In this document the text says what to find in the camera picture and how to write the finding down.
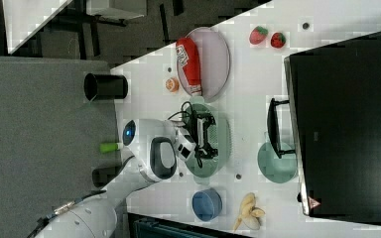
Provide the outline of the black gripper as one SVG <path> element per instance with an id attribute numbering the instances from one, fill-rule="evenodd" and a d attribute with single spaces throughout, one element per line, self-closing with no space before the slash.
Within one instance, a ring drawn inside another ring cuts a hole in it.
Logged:
<path id="1" fill-rule="evenodd" d="M 197 159 L 213 159 L 218 155 L 218 150 L 214 149 L 208 140 L 208 129 L 215 125 L 215 119 L 210 113 L 194 112 L 192 120 L 195 124 L 194 131 L 197 135 L 197 145 L 195 148 L 195 157 Z"/>

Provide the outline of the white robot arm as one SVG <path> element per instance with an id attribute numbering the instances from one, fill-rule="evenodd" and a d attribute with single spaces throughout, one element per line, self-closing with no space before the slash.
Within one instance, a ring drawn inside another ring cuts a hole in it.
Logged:
<path id="1" fill-rule="evenodd" d="M 178 161 L 209 158 L 217 150 L 208 144 L 209 128 L 217 123 L 210 113 L 191 110 L 182 121 L 135 119 L 129 121 L 119 146 L 132 156 L 101 190 L 82 196 L 41 218 L 28 238 L 110 238 L 116 208 L 131 193 L 170 179 Z"/>

